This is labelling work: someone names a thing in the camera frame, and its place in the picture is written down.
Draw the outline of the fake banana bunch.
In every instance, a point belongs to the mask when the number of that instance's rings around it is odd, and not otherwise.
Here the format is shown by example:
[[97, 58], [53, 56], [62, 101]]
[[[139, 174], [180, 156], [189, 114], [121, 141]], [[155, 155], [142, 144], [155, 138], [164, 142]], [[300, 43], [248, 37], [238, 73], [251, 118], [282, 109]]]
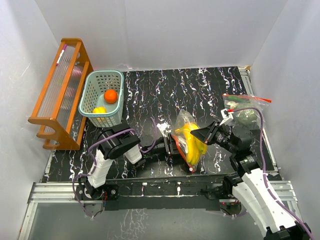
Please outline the fake banana bunch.
[[199, 129], [198, 125], [190, 122], [175, 130], [176, 140], [178, 140], [178, 142], [182, 144], [182, 148], [186, 150], [184, 152], [184, 159], [193, 169], [198, 165], [201, 156], [207, 152], [207, 145], [191, 135], [191, 131], [196, 129]]

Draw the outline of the clear zip bag with fruit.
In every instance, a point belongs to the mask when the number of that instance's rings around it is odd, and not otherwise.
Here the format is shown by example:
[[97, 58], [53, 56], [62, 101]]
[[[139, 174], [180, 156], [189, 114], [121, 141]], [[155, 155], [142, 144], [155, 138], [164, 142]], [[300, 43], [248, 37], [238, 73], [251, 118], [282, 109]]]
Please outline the clear zip bag with fruit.
[[192, 173], [197, 170], [202, 156], [207, 152], [207, 145], [191, 134], [191, 131], [198, 129], [199, 126], [193, 116], [188, 111], [181, 109], [171, 135], [176, 143], [178, 152]]

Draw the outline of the fake orange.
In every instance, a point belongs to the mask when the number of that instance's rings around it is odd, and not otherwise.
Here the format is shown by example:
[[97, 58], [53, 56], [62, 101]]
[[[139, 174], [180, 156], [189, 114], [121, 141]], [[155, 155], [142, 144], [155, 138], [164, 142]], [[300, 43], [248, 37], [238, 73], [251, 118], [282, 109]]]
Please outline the fake orange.
[[114, 104], [118, 100], [118, 94], [114, 89], [108, 89], [104, 93], [103, 99], [107, 104]]

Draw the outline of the fake yellow bell pepper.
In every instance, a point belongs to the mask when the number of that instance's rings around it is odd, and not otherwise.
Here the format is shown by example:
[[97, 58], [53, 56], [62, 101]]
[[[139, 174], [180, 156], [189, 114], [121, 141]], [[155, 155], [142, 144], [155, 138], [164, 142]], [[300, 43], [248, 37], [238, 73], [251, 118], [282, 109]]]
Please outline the fake yellow bell pepper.
[[103, 107], [103, 106], [100, 106], [100, 107], [96, 107], [93, 109], [92, 111], [93, 114], [106, 114], [107, 111], [106, 111], [106, 108]]

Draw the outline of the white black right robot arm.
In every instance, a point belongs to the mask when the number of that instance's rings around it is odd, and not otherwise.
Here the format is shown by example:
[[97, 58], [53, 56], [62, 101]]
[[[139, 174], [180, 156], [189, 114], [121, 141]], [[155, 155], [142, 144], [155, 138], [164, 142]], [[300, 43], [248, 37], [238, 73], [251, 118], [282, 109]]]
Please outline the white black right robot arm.
[[231, 153], [234, 173], [223, 179], [223, 194], [236, 198], [253, 218], [265, 240], [310, 240], [310, 228], [281, 201], [271, 186], [266, 164], [251, 151], [252, 132], [236, 125], [231, 130], [213, 122], [192, 130], [191, 135], [206, 145], [217, 144]]

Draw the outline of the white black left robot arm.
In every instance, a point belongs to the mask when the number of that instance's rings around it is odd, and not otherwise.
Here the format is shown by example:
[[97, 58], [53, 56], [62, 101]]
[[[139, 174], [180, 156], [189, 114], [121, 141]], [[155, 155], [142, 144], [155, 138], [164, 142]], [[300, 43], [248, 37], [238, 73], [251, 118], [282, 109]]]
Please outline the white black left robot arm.
[[117, 158], [125, 158], [138, 168], [154, 157], [181, 158], [176, 140], [171, 134], [160, 137], [149, 146], [141, 147], [140, 138], [126, 123], [108, 127], [98, 136], [96, 154], [90, 172], [85, 177], [83, 194], [93, 200], [99, 199], [107, 189], [107, 174]]

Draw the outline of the clear zip bag with vegetables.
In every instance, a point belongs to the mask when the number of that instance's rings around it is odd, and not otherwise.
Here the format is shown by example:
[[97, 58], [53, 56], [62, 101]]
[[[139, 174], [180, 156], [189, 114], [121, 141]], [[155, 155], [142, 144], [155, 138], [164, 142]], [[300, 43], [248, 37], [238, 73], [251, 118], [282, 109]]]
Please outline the clear zip bag with vegetables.
[[223, 94], [224, 109], [234, 109], [233, 117], [235, 124], [233, 126], [244, 126], [249, 130], [258, 130], [261, 128], [262, 113], [272, 101], [267, 98], [253, 95], [234, 95]]

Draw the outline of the teal plastic basket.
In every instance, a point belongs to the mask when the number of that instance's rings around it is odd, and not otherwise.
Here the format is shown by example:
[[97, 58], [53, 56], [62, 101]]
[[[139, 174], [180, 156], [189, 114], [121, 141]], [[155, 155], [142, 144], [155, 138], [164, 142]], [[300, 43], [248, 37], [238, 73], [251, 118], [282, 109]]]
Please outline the teal plastic basket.
[[[78, 105], [79, 113], [97, 128], [120, 124], [124, 105], [124, 80], [124, 74], [118, 70], [95, 70], [89, 73]], [[104, 93], [109, 89], [117, 92], [118, 99], [114, 104], [108, 104], [104, 100]], [[97, 107], [105, 107], [106, 113], [93, 113], [93, 109]]]

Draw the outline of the orange wooden rack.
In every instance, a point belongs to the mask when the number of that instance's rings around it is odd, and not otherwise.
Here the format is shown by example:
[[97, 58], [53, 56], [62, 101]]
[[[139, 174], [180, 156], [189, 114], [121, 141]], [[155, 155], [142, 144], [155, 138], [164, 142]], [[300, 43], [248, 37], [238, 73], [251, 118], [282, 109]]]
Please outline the orange wooden rack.
[[[60, 52], [67, 48], [58, 66]], [[86, 117], [78, 106], [87, 75], [93, 71], [84, 43], [63, 38], [28, 122], [39, 126], [36, 136], [47, 150], [79, 150]]]

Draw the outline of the pink white marker pen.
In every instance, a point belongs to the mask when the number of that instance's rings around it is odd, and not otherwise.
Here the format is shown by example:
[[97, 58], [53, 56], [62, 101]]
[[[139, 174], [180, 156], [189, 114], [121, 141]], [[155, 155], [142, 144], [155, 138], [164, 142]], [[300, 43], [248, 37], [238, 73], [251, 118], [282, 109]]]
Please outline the pink white marker pen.
[[64, 53], [66, 51], [67, 46], [68, 46], [67, 44], [63, 45], [62, 50], [61, 50], [61, 52], [59, 54], [59, 57], [58, 57], [58, 59], [56, 61], [56, 66], [58, 66], [60, 64], [60, 61], [61, 61], [61, 59], [62, 59], [62, 57], [63, 57], [63, 55], [64, 55]]

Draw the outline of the aluminium frame rail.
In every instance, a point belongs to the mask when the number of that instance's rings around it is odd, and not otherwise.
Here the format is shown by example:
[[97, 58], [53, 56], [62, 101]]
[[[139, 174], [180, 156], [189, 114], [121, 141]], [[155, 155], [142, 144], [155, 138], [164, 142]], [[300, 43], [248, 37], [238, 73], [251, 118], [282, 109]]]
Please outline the aluminium frame rail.
[[94, 216], [97, 212], [126, 209], [205, 209], [223, 212], [232, 218], [243, 214], [245, 205], [225, 193], [220, 180], [118, 179], [109, 180], [94, 196], [84, 183], [34, 183], [19, 239], [30, 236], [38, 206], [41, 203], [75, 204], [80, 199]]

